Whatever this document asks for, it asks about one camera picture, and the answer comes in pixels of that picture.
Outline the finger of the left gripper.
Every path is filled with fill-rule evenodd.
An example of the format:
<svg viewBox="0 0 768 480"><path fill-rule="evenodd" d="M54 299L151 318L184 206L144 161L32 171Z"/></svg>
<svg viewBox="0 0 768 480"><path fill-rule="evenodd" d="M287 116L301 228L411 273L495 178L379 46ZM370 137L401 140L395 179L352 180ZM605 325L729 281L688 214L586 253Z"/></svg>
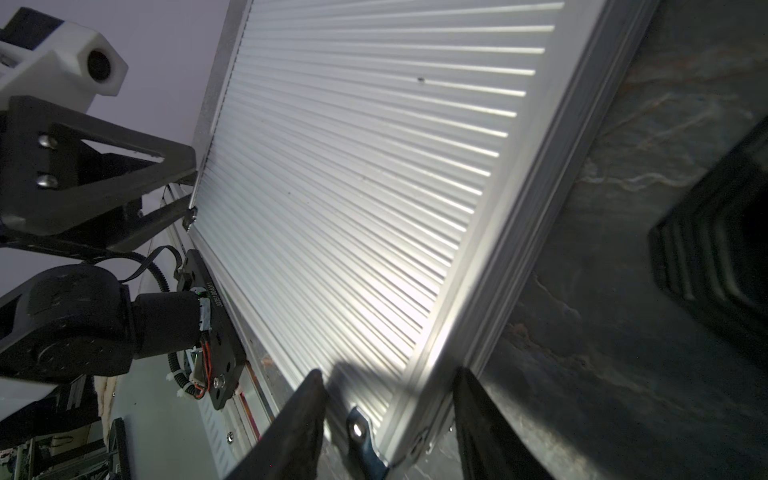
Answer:
<svg viewBox="0 0 768 480"><path fill-rule="evenodd" d="M1 115L1 231L60 235L184 179L192 147L38 99Z"/></svg>
<svg viewBox="0 0 768 480"><path fill-rule="evenodd" d="M62 234L73 243L111 252L134 251L179 219L188 217L190 195L139 216L139 200L112 209Z"/></svg>

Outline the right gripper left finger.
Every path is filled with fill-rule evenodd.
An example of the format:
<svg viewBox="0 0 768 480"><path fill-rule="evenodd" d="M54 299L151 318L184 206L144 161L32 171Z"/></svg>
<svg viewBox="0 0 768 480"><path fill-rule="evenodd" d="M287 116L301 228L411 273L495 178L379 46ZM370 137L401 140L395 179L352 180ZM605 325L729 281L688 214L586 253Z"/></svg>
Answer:
<svg viewBox="0 0 768 480"><path fill-rule="evenodd" d="M309 372L230 479L315 479L328 404L322 372Z"/></svg>

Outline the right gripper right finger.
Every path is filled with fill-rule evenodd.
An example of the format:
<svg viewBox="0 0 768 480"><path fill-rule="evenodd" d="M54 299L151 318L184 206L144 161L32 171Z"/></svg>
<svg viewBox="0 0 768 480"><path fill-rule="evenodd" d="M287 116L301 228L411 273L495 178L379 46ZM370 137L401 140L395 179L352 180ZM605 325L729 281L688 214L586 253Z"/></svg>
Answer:
<svg viewBox="0 0 768 480"><path fill-rule="evenodd" d="M453 405L465 479L552 478L466 367L456 372Z"/></svg>

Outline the silver aluminium poker case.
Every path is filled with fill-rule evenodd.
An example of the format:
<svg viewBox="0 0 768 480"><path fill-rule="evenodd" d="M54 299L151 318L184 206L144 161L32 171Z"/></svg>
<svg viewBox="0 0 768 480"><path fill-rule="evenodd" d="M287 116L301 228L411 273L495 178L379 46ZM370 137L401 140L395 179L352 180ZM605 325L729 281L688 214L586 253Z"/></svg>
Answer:
<svg viewBox="0 0 768 480"><path fill-rule="evenodd" d="M191 237L252 354L400 479L457 422L653 1L247 1Z"/></svg>

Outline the dark grey poker case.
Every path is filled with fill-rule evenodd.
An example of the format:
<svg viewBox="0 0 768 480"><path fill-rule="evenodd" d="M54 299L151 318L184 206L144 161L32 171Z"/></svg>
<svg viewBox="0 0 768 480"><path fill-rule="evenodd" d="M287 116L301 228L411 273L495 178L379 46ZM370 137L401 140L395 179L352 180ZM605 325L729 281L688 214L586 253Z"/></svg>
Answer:
<svg viewBox="0 0 768 480"><path fill-rule="evenodd" d="M767 367L767 122L761 120L648 233L659 289Z"/></svg>

